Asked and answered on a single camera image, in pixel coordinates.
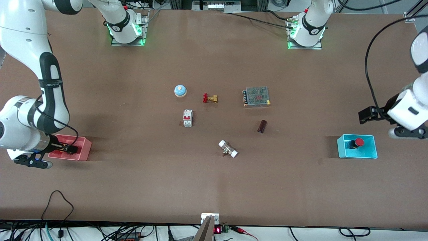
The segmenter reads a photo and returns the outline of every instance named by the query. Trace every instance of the white robot link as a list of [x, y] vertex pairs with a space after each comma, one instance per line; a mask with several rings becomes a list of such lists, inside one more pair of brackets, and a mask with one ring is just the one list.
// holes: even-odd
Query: white robot link
[[[141, 22], [140, 13], [125, 10], [118, 0], [89, 2], [102, 13], [119, 43], [141, 35], [136, 31], [141, 26], [135, 24]], [[35, 73], [43, 97], [42, 102], [40, 97], [15, 96], [0, 111], [0, 148], [7, 149], [15, 163], [46, 169], [52, 164], [42, 159], [45, 153], [77, 151], [51, 135], [62, 130], [70, 116], [58, 60], [48, 41], [45, 10], [75, 15], [82, 4], [83, 0], [0, 0], [0, 46]]]
[[312, 0], [307, 11], [293, 16], [293, 30], [290, 38], [303, 47], [312, 47], [318, 43], [325, 31], [325, 25], [333, 12], [332, 0]]
[[412, 84], [390, 98], [382, 108], [369, 106], [358, 113], [360, 124], [367, 121], [387, 120], [397, 124], [389, 130], [395, 139], [426, 139], [428, 120], [428, 27], [425, 27], [410, 48], [410, 55], [421, 74]]

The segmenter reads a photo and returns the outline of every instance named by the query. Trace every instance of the white circuit breaker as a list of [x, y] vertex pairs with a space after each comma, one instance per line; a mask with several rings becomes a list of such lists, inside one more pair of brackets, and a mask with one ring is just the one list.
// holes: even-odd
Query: white circuit breaker
[[193, 111], [184, 110], [183, 112], [183, 125], [184, 127], [192, 127]]

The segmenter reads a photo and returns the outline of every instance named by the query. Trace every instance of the black plug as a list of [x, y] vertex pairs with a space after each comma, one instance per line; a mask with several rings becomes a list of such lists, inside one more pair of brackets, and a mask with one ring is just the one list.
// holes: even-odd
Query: black plug
[[175, 241], [174, 237], [172, 236], [171, 229], [168, 226], [168, 241]]
[[62, 238], [62, 237], [64, 237], [64, 231], [62, 231], [61, 229], [60, 229], [60, 230], [58, 230], [57, 237], [58, 237], [58, 238]]

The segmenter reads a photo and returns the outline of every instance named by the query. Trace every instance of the small dark red object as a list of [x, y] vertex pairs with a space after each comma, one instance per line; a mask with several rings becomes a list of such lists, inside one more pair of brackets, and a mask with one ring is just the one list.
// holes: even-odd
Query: small dark red object
[[364, 146], [364, 140], [361, 139], [361, 138], [355, 139], [355, 145], [358, 146], [358, 147]]
[[208, 100], [208, 95], [207, 95], [207, 93], [204, 93], [204, 100], [203, 100], [203, 102], [206, 103], [207, 100]]
[[259, 128], [257, 129], [257, 132], [258, 132], [258, 133], [263, 133], [263, 132], [265, 132], [265, 127], [266, 127], [266, 124], [267, 124], [267, 123], [268, 123], [267, 121], [262, 120], [262, 121], [260, 122], [260, 126], [259, 126]]

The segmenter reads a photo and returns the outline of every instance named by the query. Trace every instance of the brown table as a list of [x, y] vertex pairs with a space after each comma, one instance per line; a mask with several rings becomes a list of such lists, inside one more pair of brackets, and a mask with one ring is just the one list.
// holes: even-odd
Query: brown table
[[[145, 47], [123, 48], [109, 46], [96, 9], [47, 16], [70, 124], [93, 146], [87, 162], [53, 160], [49, 170], [16, 165], [1, 150], [1, 218], [40, 218], [58, 189], [74, 220], [198, 223], [218, 212], [233, 224], [428, 227], [427, 142], [390, 139], [386, 121], [358, 122], [373, 104], [367, 45], [400, 15], [334, 14], [322, 51], [288, 50], [284, 29], [219, 12], [162, 11]], [[380, 104], [418, 76], [415, 35], [400, 23], [373, 45]], [[34, 74], [10, 56], [0, 80], [0, 103], [39, 95]], [[177, 84], [185, 98], [173, 94]], [[269, 87], [271, 107], [243, 108], [241, 91], [253, 86]], [[202, 103], [204, 92], [218, 104]], [[186, 108], [192, 128], [178, 125]], [[374, 135], [379, 158], [337, 158], [343, 133]], [[236, 158], [221, 156], [222, 139]], [[68, 212], [55, 196], [46, 218]]]

